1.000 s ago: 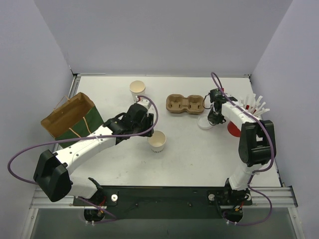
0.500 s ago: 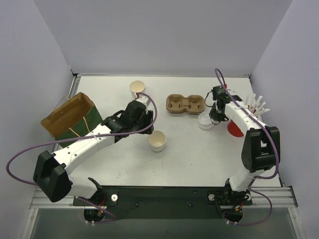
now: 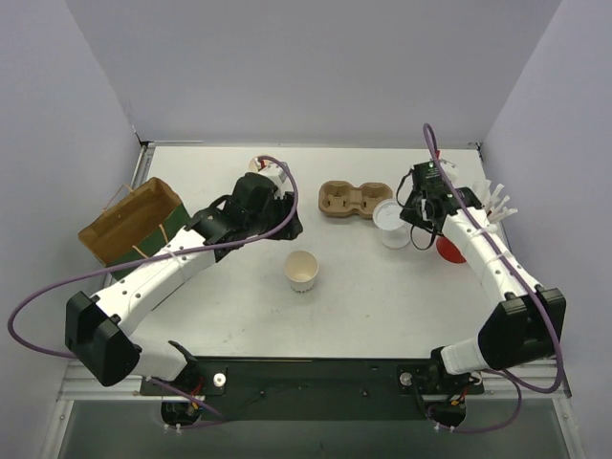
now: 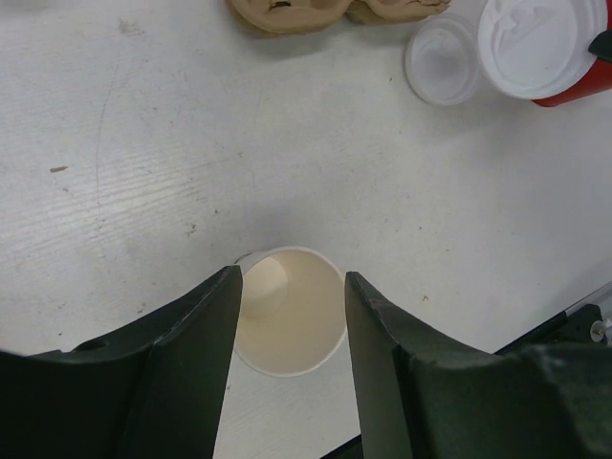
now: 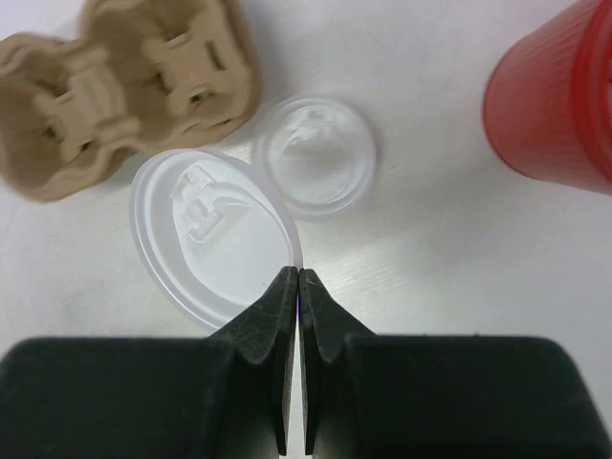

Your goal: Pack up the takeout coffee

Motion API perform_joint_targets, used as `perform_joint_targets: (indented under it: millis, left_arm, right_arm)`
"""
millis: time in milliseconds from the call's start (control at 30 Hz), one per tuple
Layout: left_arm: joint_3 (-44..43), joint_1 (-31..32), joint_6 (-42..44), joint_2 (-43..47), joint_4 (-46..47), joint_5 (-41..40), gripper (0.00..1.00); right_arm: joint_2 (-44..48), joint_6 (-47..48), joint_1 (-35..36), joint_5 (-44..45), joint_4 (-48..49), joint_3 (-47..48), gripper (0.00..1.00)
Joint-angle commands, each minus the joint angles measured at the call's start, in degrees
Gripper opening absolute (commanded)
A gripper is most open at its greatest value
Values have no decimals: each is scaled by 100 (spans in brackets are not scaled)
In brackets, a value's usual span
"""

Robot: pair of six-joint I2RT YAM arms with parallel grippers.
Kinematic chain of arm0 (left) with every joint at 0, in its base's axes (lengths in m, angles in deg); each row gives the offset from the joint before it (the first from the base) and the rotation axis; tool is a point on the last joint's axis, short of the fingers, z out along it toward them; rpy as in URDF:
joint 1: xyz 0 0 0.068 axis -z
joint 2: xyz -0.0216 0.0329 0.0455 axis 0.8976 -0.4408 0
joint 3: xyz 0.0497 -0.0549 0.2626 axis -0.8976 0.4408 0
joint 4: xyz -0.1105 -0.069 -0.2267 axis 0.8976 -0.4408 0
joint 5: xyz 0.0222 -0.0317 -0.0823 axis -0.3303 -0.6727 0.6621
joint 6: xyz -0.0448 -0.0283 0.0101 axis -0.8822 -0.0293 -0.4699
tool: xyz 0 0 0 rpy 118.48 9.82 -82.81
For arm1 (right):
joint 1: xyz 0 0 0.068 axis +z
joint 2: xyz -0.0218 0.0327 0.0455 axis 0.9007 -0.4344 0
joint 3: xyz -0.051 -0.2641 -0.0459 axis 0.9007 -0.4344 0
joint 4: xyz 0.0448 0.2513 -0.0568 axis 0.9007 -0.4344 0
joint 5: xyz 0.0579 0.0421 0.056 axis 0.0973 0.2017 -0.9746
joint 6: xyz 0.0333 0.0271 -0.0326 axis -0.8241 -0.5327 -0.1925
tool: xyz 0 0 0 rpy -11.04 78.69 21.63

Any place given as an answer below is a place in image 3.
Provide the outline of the white plastic cup lid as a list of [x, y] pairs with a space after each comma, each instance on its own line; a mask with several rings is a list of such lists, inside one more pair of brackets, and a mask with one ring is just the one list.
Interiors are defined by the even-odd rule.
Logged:
[[394, 231], [404, 227], [400, 217], [402, 207], [394, 199], [380, 201], [373, 210], [372, 219], [379, 230]]

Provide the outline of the white paper coffee cup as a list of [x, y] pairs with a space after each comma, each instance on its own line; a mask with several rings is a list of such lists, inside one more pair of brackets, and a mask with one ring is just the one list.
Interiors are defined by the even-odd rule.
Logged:
[[283, 273], [291, 289], [302, 294], [313, 288], [318, 268], [317, 259], [310, 252], [293, 251], [284, 262]]

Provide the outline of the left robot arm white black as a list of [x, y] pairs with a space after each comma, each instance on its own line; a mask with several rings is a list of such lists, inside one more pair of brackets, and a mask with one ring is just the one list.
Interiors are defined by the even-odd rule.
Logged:
[[196, 358], [177, 340], [135, 342], [131, 335], [191, 277], [248, 240], [296, 239], [303, 231], [296, 202], [295, 186], [280, 167], [246, 173], [231, 194], [196, 212], [152, 262], [94, 295], [73, 295], [66, 305], [66, 346], [103, 386], [140, 375], [187, 392], [196, 381]]

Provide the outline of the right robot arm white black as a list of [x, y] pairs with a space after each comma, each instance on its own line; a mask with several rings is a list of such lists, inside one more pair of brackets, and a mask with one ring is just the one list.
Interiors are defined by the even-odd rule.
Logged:
[[506, 370], [552, 357], [559, 350], [566, 300], [530, 276], [490, 228], [487, 212], [468, 187], [451, 189], [433, 161], [409, 171], [412, 190], [400, 218], [444, 236], [467, 261], [492, 311], [478, 334], [438, 350], [448, 374]]

